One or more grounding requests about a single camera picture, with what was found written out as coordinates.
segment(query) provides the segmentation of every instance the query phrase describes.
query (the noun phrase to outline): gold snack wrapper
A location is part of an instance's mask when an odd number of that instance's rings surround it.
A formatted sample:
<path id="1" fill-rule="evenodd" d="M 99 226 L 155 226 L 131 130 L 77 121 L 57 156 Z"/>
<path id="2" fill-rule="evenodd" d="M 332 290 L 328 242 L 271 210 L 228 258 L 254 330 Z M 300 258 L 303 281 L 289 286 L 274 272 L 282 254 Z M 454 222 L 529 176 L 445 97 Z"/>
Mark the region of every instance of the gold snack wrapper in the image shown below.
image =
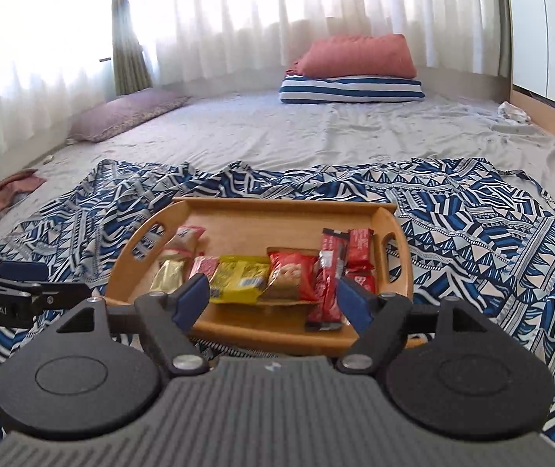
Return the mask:
<path id="1" fill-rule="evenodd" d="M 185 282 L 185 260 L 165 260 L 158 270 L 150 291 L 173 293 Z"/>
<path id="2" fill-rule="evenodd" d="M 267 286 L 270 260 L 264 256 L 222 256 L 210 280 L 210 301 L 255 304 Z"/>

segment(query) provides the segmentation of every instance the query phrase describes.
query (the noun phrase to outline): green curtain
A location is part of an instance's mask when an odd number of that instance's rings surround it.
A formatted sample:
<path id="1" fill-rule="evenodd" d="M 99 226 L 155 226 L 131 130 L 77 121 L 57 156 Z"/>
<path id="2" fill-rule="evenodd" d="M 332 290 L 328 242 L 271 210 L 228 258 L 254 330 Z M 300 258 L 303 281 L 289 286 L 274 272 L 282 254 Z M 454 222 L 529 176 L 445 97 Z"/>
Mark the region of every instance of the green curtain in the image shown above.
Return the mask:
<path id="1" fill-rule="evenodd" d="M 132 27 L 128 0 L 112 1 L 113 72 L 118 95 L 129 95 L 152 86 L 144 55 Z"/>

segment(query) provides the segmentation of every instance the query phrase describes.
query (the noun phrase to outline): patterned blanket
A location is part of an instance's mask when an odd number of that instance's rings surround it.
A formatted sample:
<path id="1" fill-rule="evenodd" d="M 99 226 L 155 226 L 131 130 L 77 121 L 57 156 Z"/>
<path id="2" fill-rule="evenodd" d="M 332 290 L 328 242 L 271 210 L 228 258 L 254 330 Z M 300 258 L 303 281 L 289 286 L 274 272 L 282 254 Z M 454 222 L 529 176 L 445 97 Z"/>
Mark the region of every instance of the patterned blanket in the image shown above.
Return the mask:
<path id="1" fill-rule="evenodd" d="M 540 198 L 505 182 L 508 176 L 536 187 Z M 555 379 L 555 203 L 524 172 L 501 172 L 484 159 L 287 172 L 239 162 L 217 174 L 105 160 L 18 225 L 0 242 L 0 255 L 46 262 L 52 279 L 103 291 L 133 231 L 174 196 L 393 202 L 411 248 L 415 301 L 462 297 L 544 360 Z M 396 275 L 396 249 L 388 251 Z M 0 328 L 0 363 L 57 315 L 40 317 L 29 332 Z M 555 445 L 555 401 L 543 433 Z"/>

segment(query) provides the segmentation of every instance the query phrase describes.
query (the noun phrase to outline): snack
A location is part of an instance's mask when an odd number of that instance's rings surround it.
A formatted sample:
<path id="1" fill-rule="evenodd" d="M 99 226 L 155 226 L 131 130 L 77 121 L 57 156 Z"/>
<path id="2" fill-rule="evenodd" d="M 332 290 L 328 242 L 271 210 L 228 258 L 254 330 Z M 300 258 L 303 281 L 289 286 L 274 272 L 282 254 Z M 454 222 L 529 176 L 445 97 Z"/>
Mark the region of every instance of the snack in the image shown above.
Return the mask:
<path id="1" fill-rule="evenodd" d="M 325 228 L 319 254 L 319 275 L 314 287 L 318 305 L 308 315 L 305 327 L 309 330 L 335 330 L 341 323 L 341 312 L 336 300 L 336 280 L 342 277 L 347 255 L 349 234 Z"/>
<path id="2" fill-rule="evenodd" d="M 267 251 L 271 260 L 271 270 L 263 299 L 315 302 L 314 266 L 318 259 L 316 252 L 304 249 L 270 249 Z"/>
<path id="3" fill-rule="evenodd" d="M 210 280 L 210 301 L 255 304 L 267 285 L 270 260 L 264 256 L 222 256 Z"/>
<path id="4" fill-rule="evenodd" d="M 165 244 L 159 260 L 167 260 L 178 255 L 184 258 L 194 257 L 198 240 L 205 231 L 203 226 L 179 226 L 176 235 Z"/>
<path id="5" fill-rule="evenodd" d="M 347 269 L 350 271 L 372 270 L 371 260 L 373 231 L 370 228 L 349 230 L 349 249 L 347 252 Z"/>
<path id="6" fill-rule="evenodd" d="M 219 256 L 198 256 L 193 260 L 193 266 L 191 267 L 191 273 L 189 278 L 195 274 L 202 273 L 208 279 L 211 279 L 219 266 Z"/>
<path id="7" fill-rule="evenodd" d="M 359 286 L 363 289 L 369 291 L 373 295 L 376 295 L 377 292 L 377 279 L 370 271 L 360 271 L 360 272 L 351 272 L 347 270 L 345 277 L 350 277 L 353 281 L 355 281 Z"/>
<path id="8" fill-rule="evenodd" d="M 185 260 L 165 260 L 154 280 L 150 291 L 164 291 L 165 293 L 173 293 L 185 282 Z"/>

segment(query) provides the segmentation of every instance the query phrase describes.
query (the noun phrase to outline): white curtain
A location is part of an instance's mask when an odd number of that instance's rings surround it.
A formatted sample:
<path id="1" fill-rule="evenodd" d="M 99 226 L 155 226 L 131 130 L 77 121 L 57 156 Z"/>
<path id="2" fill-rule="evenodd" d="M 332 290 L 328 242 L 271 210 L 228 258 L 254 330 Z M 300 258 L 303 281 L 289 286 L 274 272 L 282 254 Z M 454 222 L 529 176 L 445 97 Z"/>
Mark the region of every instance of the white curtain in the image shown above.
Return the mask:
<path id="1" fill-rule="evenodd" d="M 427 67 L 497 75 L 497 0 L 130 0 L 154 80 L 289 66 L 314 39 L 403 33 Z"/>
<path id="2" fill-rule="evenodd" d="M 111 0 L 0 0 L 0 155 L 103 101 L 110 54 Z"/>

